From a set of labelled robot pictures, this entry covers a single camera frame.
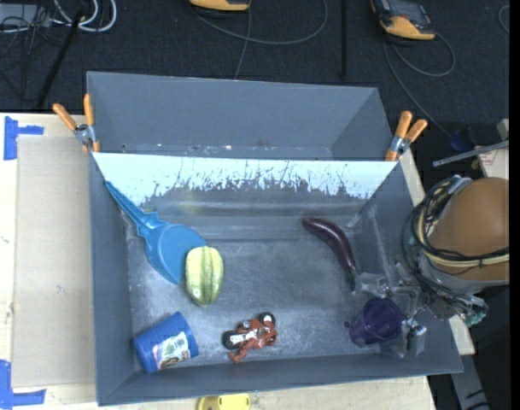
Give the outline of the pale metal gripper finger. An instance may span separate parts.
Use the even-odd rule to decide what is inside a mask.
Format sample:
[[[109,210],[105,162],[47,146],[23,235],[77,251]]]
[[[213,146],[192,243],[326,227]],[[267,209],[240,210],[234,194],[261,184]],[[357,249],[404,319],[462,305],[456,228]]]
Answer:
[[[355,277],[356,295],[393,296],[394,285],[383,273],[362,272]]]
[[[392,339],[380,344],[384,354],[397,358],[417,357],[424,352],[428,328],[416,320],[404,321],[400,332]]]

